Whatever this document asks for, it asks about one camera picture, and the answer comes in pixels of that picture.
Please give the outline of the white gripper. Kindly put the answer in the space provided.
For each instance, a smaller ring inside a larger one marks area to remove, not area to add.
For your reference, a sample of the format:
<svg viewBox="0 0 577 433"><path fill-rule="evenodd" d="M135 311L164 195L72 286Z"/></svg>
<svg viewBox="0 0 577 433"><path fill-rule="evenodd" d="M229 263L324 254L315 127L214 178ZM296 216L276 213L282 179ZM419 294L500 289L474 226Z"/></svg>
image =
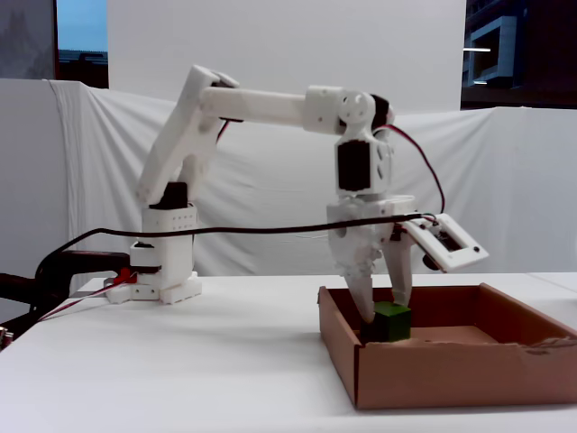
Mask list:
<svg viewBox="0 0 577 433"><path fill-rule="evenodd" d="M329 223L404 216L415 211L416 199L411 195L347 196L326 207ZM400 233L394 223L332 229L328 232L328 243L337 269L365 323L372 323L375 317L372 273L375 261L380 258L384 258L387 265L394 302L409 304L412 240L408 234Z"/></svg>

